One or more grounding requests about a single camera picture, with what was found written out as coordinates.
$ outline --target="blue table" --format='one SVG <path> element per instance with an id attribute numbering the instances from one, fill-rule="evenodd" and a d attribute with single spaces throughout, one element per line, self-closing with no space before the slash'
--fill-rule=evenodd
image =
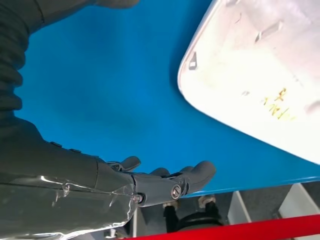
<path id="1" fill-rule="evenodd" d="M 17 115 L 66 148 L 138 156 L 141 172 L 212 161 L 217 172 L 206 193 L 320 180 L 319 165 L 211 119 L 179 93 L 179 64 L 211 1 L 88 7 L 42 29 L 30 39 Z"/>

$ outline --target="robotic hand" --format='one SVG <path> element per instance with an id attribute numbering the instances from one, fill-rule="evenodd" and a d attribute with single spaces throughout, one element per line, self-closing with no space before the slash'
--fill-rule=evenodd
<path id="1" fill-rule="evenodd" d="M 137 157 L 104 162 L 47 142 L 15 117 L 29 37 L 88 5 L 127 8 L 137 0 L 0 0 L 0 239 L 68 239 L 123 226 L 137 207 L 177 200 L 208 183 L 208 161 L 170 174 L 132 173 Z"/>

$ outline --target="red bar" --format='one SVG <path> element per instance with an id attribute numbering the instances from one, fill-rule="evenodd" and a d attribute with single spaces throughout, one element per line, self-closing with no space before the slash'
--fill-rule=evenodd
<path id="1" fill-rule="evenodd" d="M 320 214 L 143 236 L 138 240 L 280 240 L 320 235 Z"/>

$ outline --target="yellow writing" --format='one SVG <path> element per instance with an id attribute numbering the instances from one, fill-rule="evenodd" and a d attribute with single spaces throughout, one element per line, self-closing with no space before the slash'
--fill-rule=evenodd
<path id="1" fill-rule="evenodd" d="M 263 105 L 268 109 L 272 116 L 274 116 L 278 120 L 287 120 L 292 121 L 295 119 L 295 116 L 292 116 L 290 111 L 290 107 L 285 106 L 285 96 L 287 94 L 287 89 L 284 87 L 282 90 L 278 93 L 275 97 L 265 97 Z"/>

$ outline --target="mechanical part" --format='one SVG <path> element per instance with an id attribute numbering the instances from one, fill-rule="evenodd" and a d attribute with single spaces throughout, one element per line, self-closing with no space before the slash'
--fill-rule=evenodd
<path id="1" fill-rule="evenodd" d="M 176 184 L 173 186 L 172 190 L 171 191 L 171 196 L 174 200 L 177 200 L 181 196 L 181 187 L 178 184 Z"/>

